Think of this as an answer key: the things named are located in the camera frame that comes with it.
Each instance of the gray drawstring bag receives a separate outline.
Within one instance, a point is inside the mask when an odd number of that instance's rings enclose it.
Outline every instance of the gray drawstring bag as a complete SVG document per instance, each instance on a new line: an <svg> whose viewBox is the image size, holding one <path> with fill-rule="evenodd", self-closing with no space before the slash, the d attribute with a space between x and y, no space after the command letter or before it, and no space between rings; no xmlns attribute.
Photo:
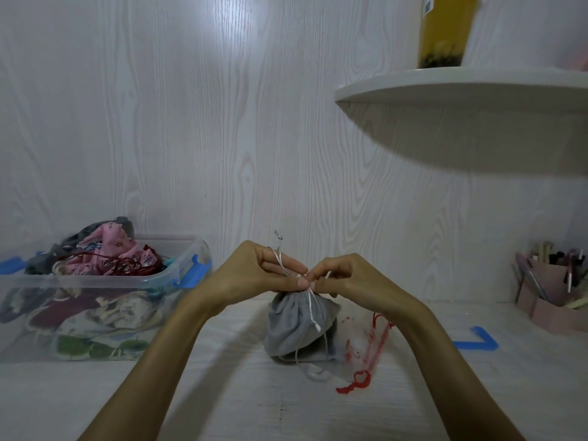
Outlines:
<svg viewBox="0 0 588 441"><path fill-rule="evenodd" d="M340 310L338 303L309 290L278 293L269 306L265 352L288 362L344 360L334 343Z"/></svg>

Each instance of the white label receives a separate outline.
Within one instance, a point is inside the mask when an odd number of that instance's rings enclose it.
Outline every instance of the white label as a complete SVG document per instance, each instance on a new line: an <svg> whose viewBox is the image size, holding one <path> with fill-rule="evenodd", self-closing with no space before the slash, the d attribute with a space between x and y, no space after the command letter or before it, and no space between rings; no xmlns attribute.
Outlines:
<svg viewBox="0 0 588 441"><path fill-rule="evenodd" d="M423 18L429 12L433 10L433 5L435 4L435 0L423 0Z"/></svg>

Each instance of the fingernail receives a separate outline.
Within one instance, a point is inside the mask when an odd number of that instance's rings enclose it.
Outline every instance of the fingernail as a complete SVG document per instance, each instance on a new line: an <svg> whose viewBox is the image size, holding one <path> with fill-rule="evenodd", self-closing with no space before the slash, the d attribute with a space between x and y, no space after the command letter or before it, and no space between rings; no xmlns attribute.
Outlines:
<svg viewBox="0 0 588 441"><path fill-rule="evenodd" d="M298 288L300 288L300 290L308 289L308 280L304 277L298 277Z"/></svg>

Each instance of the yellow liquid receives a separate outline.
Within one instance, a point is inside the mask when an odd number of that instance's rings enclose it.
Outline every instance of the yellow liquid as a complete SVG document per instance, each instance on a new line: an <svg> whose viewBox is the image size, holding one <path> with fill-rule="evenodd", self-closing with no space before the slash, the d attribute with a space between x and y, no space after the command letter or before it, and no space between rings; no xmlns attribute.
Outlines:
<svg viewBox="0 0 588 441"><path fill-rule="evenodd" d="M420 28L419 68L462 64L477 2L433 0Z"/></svg>

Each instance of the hand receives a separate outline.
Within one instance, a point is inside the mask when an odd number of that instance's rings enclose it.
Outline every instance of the hand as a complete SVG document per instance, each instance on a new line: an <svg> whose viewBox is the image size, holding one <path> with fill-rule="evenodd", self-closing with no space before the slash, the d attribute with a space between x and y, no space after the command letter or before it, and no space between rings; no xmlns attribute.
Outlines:
<svg viewBox="0 0 588 441"><path fill-rule="evenodd" d="M318 294L341 294L363 308L401 323L423 308L421 301L381 274L358 254L326 258L306 274Z"/></svg>
<svg viewBox="0 0 588 441"><path fill-rule="evenodd" d="M282 263L294 275L308 271L305 265L288 255L282 254ZM213 307L213 315L216 315L227 305L251 299L266 291L303 291L308 286L304 277L284 276L271 249L245 241L191 294L206 295Z"/></svg>

